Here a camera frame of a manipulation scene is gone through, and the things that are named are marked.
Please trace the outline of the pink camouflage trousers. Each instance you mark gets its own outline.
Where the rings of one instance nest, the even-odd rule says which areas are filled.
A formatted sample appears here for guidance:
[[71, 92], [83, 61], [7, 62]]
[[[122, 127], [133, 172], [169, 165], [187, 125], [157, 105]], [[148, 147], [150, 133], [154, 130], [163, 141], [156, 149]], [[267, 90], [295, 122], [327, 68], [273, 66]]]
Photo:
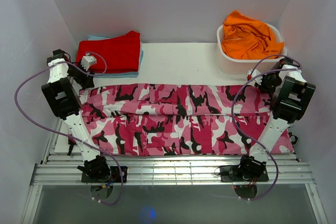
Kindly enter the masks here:
[[243, 155], [272, 97], [247, 86], [123, 84], [81, 90], [89, 136], [113, 155]]

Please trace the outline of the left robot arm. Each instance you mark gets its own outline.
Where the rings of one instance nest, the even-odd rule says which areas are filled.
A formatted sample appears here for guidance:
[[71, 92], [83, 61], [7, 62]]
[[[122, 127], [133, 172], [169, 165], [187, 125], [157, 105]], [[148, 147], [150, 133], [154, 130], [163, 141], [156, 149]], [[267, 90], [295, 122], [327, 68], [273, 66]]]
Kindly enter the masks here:
[[83, 89], [93, 88], [95, 73], [90, 67], [96, 63], [97, 59], [90, 54], [72, 63], [65, 51], [57, 49], [47, 58], [49, 79], [41, 90], [53, 114], [68, 126], [69, 140], [78, 145], [83, 160], [78, 169], [92, 180], [105, 182], [111, 177], [111, 168], [89, 136], [81, 113], [82, 103], [71, 83], [75, 80]]

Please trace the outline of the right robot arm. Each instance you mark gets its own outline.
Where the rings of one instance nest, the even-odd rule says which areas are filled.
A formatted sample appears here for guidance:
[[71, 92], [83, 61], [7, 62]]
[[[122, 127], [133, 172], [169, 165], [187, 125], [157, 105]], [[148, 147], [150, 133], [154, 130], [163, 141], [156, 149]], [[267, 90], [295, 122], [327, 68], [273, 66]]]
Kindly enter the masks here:
[[281, 59], [265, 73], [253, 68], [247, 80], [261, 92], [272, 95], [270, 116], [260, 137], [243, 155], [237, 167], [242, 180], [256, 180], [266, 174], [269, 154], [285, 130], [300, 120], [316, 90], [301, 74], [301, 66], [291, 60]]

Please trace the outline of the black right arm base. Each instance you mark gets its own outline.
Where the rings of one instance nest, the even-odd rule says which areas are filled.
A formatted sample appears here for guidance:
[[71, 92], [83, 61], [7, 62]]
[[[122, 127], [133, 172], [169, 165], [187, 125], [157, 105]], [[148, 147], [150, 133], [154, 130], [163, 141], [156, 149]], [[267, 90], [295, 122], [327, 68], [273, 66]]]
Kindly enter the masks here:
[[268, 182], [269, 177], [265, 170], [261, 174], [252, 172], [248, 169], [240, 168], [239, 165], [225, 165], [219, 167], [221, 182]]

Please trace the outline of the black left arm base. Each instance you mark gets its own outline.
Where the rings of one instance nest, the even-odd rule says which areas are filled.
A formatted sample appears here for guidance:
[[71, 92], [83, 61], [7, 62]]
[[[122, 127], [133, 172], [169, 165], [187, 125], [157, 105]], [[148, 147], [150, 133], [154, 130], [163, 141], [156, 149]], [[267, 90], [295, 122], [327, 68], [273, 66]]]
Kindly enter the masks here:
[[[110, 166], [110, 170], [111, 172], [109, 173], [109, 176], [103, 179], [92, 179], [86, 173], [83, 172], [80, 181], [82, 183], [109, 183], [111, 181], [113, 181], [114, 183], [121, 183], [119, 168], [117, 166]], [[126, 183], [128, 175], [128, 167], [121, 166], [121, 171], [123, 176], [123, 182]]]

